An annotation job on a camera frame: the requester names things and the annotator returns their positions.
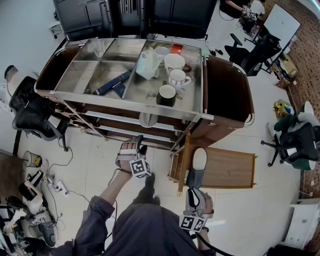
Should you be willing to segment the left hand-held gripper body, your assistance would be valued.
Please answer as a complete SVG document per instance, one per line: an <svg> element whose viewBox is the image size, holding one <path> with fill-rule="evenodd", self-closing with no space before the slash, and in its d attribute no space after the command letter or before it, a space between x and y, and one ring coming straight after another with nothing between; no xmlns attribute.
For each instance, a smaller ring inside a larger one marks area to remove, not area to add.
<svg viewBox="0 0 320 256"><path fill-rule="evenodd" d="M140 156L139 150L119 150L115 164L125 173L131 174L136 178L145 178L151 175L150 166L146 161L146 156Z"/></svg>

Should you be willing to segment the light grey slipper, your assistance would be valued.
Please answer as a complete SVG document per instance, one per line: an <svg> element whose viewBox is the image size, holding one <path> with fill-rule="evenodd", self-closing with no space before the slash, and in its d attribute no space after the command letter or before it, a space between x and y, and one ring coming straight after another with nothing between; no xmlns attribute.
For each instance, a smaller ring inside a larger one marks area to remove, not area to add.
<svg viewBox="0 0 320 256"><path fill-rule="evenodd" d="M139 114L140 125L145 128L151 128L158 122L158 115L141 112Z"/></svg>

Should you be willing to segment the dark grey slipper white insole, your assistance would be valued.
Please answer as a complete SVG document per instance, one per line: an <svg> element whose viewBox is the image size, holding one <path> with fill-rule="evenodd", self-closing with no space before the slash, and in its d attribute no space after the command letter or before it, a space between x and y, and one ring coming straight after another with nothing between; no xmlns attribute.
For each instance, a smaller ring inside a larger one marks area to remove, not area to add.
<svg viewBox="0 0 320 256"><path fill-rule="evenodd" d="M192 189L199 189L202 185L207 165L207 152L204 148L197 148L193 154L191 168L188 172L186 185Z"/></svg>

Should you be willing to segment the metal and wood service cart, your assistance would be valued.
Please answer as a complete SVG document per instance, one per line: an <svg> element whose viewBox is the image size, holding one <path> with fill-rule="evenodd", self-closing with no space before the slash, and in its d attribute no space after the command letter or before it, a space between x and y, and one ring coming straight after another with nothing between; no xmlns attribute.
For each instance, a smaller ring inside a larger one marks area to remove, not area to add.
<svg viewBox="0 0 320 256"><path fill-rule="evenodd" d="M147 99L148 92L158 94L163 81L168 84L169 80L163 63L150 80L136 73L141 52L157 47L170 49L172 43L137 38L67 43L50 57L34 89L55 102L55 112L85 133L116 141L143 135L148 146L169 151L184 145L187 134L192 141L209 146L253 124L255 111L244 70L189 45L183 48L183 71L192 82L176 91L174 106L157 104L157 97ZM93 95L126 71L131 75L122 82L122 98L113 88L105 95ZM143 127L140 113L158 115L157 123Z"/></svg>

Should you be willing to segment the low wooden shoe rack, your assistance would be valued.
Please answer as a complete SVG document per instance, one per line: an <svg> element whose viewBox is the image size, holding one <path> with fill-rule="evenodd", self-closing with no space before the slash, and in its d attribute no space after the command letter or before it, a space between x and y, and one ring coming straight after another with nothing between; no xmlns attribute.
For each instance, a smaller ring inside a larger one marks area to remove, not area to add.
<svg viewBox="0 0 320 256"><path fill-rule="evenodd" d="M171 154L168 179L178 184L177 195L181 196L187 186L187 176L192 167L192 158L197 149L207 154L201 186L206 189L252 189L256 184L253 153L205 147L192 142L188 133L184 145Z"/></svg>

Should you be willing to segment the person's left forearm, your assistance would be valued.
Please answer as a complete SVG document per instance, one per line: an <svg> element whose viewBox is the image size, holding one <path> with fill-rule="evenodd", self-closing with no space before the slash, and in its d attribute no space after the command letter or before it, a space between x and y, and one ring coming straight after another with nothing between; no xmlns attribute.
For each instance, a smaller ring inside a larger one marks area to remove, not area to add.
<svg viewBox="0 0 320 256"><path fill-rule="evenodd" d="M113 206L120 191L131 178L131 174L123 171L118 171L109 182L107 188L101 193L99 197Z"/></svg>

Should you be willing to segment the person's dark trousers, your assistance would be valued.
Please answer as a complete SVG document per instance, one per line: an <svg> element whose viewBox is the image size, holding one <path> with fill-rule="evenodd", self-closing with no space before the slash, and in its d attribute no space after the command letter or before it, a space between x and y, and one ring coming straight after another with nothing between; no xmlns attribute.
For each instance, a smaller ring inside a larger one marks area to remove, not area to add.
<svg viewBox="0 0 320 256"><path fill-rule="evenodd" d="M202 256L174 212L154 204L146 185L119 216L106 256Z"/></svg>

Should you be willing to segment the small dark blue box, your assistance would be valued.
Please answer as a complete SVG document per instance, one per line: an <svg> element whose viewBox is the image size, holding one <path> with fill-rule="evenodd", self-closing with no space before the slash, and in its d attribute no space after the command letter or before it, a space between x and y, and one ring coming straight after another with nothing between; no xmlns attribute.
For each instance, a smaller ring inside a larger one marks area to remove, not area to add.
<svg viewBox="0 0 320 256"><path fill-rule="evenodd" d="M125 86L122 82L116 84L116 85L113 87L113 91L114 91L120 98L123 97L125 90L126 90L126 86Z"/></svg>

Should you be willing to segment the long dark blue box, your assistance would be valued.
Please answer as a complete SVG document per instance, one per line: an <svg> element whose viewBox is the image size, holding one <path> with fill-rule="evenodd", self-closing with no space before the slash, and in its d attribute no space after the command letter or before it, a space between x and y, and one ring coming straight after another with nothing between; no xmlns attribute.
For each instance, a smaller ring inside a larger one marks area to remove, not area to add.
<svg viewBox="0 0 320 256"><path fill-rule="evenodd" d="M97 96L103 96L109 90L111 90L114 86L126 81L130 77L130 75L131 75L131 71L128 70L123 74L117 76L116 78L112 79L111 81L107 82L103 86L99 87L98 89L94 90L92 94Z"/></svg>

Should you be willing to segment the person's dark jacket sleeve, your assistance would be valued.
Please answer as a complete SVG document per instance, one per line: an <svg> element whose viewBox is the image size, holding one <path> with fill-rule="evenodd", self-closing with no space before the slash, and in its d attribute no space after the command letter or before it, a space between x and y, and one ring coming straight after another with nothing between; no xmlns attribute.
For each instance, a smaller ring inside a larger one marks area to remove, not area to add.
<svg viewBox="0 0 320 256"><path fill-rule="evenodd" d="M99 196L91 198L76 236L54 248L49 256L98 256L105 250L108 236L106 221L115 208Z"/></svg>

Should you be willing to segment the plain white cup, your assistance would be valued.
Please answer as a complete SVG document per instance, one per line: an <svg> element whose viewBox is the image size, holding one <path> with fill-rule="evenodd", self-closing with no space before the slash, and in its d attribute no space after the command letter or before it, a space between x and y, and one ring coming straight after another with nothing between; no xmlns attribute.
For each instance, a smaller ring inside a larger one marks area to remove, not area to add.
<svg viewBox="0 0 320 256"><path fill-rule="evenodd" d="M170 50L166 47L158 46L155 50L157 58L162 61L166 55L170 53Z"/></svg>

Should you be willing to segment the black mesh office chair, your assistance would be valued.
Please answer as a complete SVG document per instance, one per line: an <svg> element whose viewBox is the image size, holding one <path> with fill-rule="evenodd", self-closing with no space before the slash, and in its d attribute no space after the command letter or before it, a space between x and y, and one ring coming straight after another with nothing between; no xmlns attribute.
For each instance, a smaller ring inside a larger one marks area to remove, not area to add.
<svg viewBox="0 0 320 256"><path fill-rule="evenodd" d="M15 114L12 127L45 141L61 139L62 147L67 152L69 149L66 146L65 133L70 119L55 112L55 102L34 91L35 83L34 78L25 76L22 81L17 82L17 88L11 93L9 107Z"/></svg>

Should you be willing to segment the black office chair with clothes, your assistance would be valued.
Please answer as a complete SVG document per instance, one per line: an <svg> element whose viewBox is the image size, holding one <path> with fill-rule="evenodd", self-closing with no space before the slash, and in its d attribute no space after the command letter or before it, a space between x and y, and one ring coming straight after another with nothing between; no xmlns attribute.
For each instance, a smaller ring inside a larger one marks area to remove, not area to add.
<svg viewBox="0 0 320 256"><path fill-rule="evenodd" d="M295 131L285 132L280 137L275 135L273 141L261 141L262 145L274 149L272 161L267 164L269 167L273 166L277 157L280 164L291 166L297 159L320 162L320 125L313 126L307 122Z"/></svg>

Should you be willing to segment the colourful bag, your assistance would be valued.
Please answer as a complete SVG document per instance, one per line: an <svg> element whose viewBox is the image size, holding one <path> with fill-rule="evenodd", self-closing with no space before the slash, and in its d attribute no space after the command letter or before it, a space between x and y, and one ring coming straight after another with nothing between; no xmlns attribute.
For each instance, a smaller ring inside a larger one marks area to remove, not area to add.
<svg viewBox="0 0 320 256"><path fill-rule="evenodd" d="M288 115L293 115L294 110L290 103L279 99L273 104L273 110L277 118L282 118Z"/></svg>

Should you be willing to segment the white plastic chair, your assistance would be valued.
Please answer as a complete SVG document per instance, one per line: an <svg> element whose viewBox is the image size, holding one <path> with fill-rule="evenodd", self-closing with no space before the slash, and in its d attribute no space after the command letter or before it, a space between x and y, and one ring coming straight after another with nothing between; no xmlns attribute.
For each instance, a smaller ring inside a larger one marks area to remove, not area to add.
<svg viewBox="0 0 320 256"><path fill-rule="evenodd" d="M5 83L0 83L0 109L4 112L11 112L11 108L9 106L10 95L8 93L7 85Z"/></svg>

